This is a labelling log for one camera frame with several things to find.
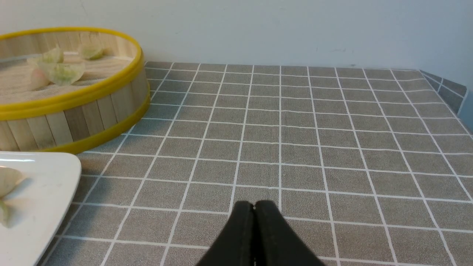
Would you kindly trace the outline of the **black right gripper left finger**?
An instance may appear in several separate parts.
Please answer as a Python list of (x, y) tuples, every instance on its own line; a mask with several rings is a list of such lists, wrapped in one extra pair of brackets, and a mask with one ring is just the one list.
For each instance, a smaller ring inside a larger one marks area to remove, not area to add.
[(197, 263), (198, 266), (252, 266), (253, 204), (235, 203), (229, 219), (210, 248)]

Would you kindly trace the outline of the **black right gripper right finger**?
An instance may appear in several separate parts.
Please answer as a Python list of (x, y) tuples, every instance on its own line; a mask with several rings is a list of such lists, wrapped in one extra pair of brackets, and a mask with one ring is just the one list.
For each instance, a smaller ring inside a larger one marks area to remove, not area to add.
[(323, 266), (324, 263), (294, 232), (272, 201), (254, 207), (256, 266)]

